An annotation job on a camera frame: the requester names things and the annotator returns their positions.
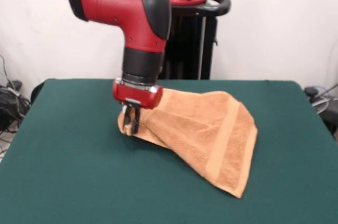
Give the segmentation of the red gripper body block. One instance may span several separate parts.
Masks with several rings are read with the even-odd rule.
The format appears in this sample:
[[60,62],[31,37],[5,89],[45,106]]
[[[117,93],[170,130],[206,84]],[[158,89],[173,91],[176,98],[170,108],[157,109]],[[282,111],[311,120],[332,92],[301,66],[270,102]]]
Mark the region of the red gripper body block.
[[113,97],[122,103],[139,104],[142,108],[153,109],[161,101],[163,87],[160,85],[136,85],[122,78],[116,78],[112,85]]

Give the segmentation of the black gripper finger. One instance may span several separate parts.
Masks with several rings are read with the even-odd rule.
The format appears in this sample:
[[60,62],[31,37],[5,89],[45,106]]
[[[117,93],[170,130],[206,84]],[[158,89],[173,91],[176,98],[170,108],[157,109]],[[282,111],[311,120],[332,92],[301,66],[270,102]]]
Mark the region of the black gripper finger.
[[137,134],[139,129],[140,108],[133,107],[131,111],[132,118],[132,134]]
[[123,127],[130,124],[131,111],[132,111],[132,107],[130,105],[123,105],[123,113],[124,113]]

